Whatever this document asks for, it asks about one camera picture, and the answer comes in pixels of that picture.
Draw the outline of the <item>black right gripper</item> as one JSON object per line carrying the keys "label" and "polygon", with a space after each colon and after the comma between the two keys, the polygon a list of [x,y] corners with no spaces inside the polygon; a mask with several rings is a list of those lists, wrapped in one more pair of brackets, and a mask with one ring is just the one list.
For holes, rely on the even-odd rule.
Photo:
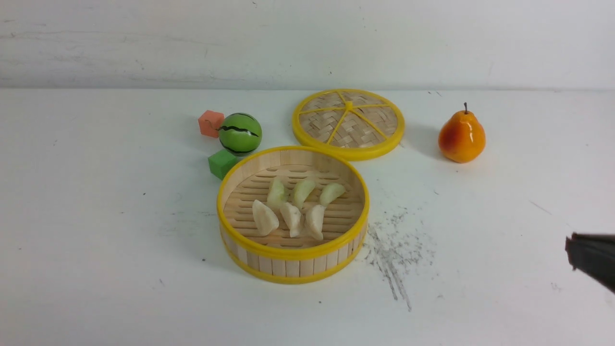
{"label": "black right gripper", "polygon": [[615,235],[578,234],[566,238],[565,251],[573,270],[580,270],[615,292]]}

